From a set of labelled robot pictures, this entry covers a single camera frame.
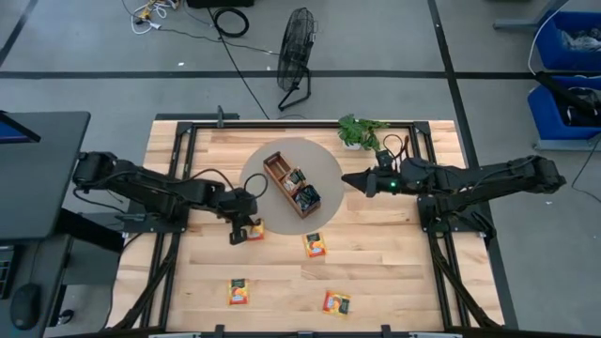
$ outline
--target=gray floor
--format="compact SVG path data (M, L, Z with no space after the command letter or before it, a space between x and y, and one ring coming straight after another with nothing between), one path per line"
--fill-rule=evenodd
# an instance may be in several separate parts
M0 2L0 45L27 0ZM140 0L126 0L129 8ZM529 17L545 1L439 0L440 17L457 71L527 71L532 33L491 28L499 17ZM277 51L288 14L307 6L319 21L310 67L320 70L443 70L424 0L257 0L246 8L251 30L236 43ZM601 2L573 0L568 9L601 11ZM194 12L207 19L205 11ZM216 37L184 12L164 27ZM275 56L232 48L241 69L276 69ZM538 69L538 55L534 57ZM171 33L135 36L119 0L39 0L1 71L233 70L220 44ZM269 116L281 116L274 79L248 79ZM369 118L455 119L446 80L315 78L313 96L287 111L307 118L354 113ZM480 163L533 153L537 138L526 102L532 81L460 80ZM92 113L84 150L113 151L142 162L157 113L212 113L218 104L242 118L264 118L239 79L0 80L1 107L13 112ZM571 181L586 154L545 153ZM580 187L601 194L596 157ZM94 198L115 203L106 193ZM101 211L70 197L77 211ZM550 195L518 194L491 203L501 253L525 330L601 334L601 208L564 187ZM104 322L110 289L72 287L67 305L77 316L50 335L91 331Z

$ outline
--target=blue bin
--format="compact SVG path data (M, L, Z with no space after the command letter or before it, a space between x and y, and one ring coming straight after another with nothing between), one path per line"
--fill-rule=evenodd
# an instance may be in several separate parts
M562 31L601 28L601 13L559 12L541 30L536 46L547 69L601 70L601 52L572 51L563 45Z
M601 90L601 78L556 76L553 79L566 88ZM588 140L601 132L601 127L569 127L563 124L553 94L541 85L528 96L528 104L541 140Z

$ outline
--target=wooden tabletop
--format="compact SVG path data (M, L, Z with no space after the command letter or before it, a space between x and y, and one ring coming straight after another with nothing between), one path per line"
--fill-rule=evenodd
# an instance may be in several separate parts
M154 122L146 168L167 173L176 125L176 121ZM438 162L464 166L454 122L430 121L430 127ZM378 138L389 133L404 137L406 132L388 129ZM246 160L265 143L283 137L319 143L338 160L343 173L376 164L371 151L344 150L335 129L200 130L192 173L216 168L239 185ZM398 141L389 140L388 146L397 149ZM203 178L220 180L212 173ZM369 199L346 186L338 212L319 229L328 254L316 258L307 257L301 236L268 232L265 240L231 246L230 230L210 213L192 212L179 247L168 330L213 331L217 324L228 331L379 331L382 324L398 331L442 330L432 260L415 196L381 193ZM109 326L122 318L146 286L154 239L155 235L142 235L123 253ZM483 240L475 233L455 233L454 239L464 285L488 315L502 323ZM234 278L250 281L249 304L227 304L227 283ZM458 324L448 283L447 289ZM347 317L322 312L327 290L351 297ZM157 322L160 295L151 323Z

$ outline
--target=black fan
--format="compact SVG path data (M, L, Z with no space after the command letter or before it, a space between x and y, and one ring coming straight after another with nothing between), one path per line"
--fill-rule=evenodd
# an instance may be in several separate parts
M295 9L290 15L278 61L278 85L288 92L278 105L280 111L307 100L311 96L311 71L307 68L307 63L315 39L314 26L313 14L307 8ZM302 99L284 105L290 94L299 89L299 84L305 74L307 75L307 94Z

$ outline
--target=green plant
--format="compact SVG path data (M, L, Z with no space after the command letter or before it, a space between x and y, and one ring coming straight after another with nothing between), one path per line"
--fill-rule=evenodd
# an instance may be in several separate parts
M379 140L375 130L388 128L388 123L355 119L355 115L346 115L338 120L338 136L347 146L360 144L363 149L379 151Z

